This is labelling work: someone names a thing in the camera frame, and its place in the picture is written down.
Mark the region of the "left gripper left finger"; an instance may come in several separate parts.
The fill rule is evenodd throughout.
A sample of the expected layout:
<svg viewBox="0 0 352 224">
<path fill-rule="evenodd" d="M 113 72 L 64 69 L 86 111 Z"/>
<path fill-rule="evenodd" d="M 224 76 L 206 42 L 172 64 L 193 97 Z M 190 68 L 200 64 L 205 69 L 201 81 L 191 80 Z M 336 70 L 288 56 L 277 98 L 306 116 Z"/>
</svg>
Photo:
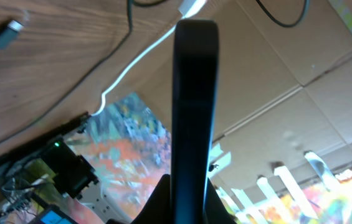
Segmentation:
<svg viewBox="0 0 352 224">
<path fill-rule="evenodd" d="M 170 175 L 163 175 L 145 206 L 131 224 L 169 224 L 170 218 Z"/>
</svg>

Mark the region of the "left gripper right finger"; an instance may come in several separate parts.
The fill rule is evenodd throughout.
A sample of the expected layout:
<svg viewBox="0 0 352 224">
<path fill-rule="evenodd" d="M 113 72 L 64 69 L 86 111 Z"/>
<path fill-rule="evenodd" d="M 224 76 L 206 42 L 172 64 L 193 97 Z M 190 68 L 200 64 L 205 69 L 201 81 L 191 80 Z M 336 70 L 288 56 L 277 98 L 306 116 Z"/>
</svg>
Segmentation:
<svg viewBox="0 0 352 224">
<path fill-rule="evenodd" d="M 207 180 L 206 204 L 204 213 L 204 223 L 206 224 L 235 224 L 232 215 L 222 204 L 211 181 Z"/>
</svg>

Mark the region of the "Samsung Galaxy smartphone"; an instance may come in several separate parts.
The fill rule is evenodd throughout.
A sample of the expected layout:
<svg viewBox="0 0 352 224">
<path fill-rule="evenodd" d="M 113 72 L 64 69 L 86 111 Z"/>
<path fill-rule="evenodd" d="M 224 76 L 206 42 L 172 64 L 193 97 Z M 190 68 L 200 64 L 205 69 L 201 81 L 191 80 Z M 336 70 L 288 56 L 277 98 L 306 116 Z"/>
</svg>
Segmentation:
<svg viewBox="0 0 352 224">
<path fill-rule="evenodd" d="M 218 80 L 214 21 L 183 19 L 173 50 L 171 223 L 202 223 Z"/>
</svg>

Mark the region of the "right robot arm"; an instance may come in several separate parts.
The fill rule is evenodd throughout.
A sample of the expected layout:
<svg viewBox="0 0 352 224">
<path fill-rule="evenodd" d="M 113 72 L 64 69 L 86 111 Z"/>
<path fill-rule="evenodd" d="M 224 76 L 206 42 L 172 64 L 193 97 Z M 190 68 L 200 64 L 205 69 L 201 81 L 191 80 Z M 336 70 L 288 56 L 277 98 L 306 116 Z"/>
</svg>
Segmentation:
<svg viewBox="0 0 352 224">
<path fill-rule="evenodd" d="M 82 156 L 76 155 L 63 141 L 56 141 L 42 154 L 41 159 L 54 172 L 53 181 L 60 194 L 81 199 L 81 192 L 91 183 L 97 184 L 95 169 Z"/>
</svg>

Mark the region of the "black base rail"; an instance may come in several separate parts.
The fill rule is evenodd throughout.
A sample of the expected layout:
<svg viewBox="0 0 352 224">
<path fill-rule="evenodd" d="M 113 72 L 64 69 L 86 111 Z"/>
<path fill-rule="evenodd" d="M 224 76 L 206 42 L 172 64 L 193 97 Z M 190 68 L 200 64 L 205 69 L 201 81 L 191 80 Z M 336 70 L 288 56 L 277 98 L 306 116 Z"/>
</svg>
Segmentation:
<svg viewBox="0 0 352 224">
<path fill-rule="evenodd" d="M 34 138 L 17 146 L 9 152 L 5 152 L 0 156 L 0 175 L 5 173 L 7 169 L 10 169 L 15 162 L 37 154 L 39 151 L 43 150 L 43 148 L 48 146 L 49 143 L 55 143 L 58 140 L 66 139 L 77 131 L 82 130 L 86 127 L 87 121 L 90 117 L 91 116 L 88 113 L 81 114 L 69 122 L 44 133 L 38 138 Z"/>
</svg>

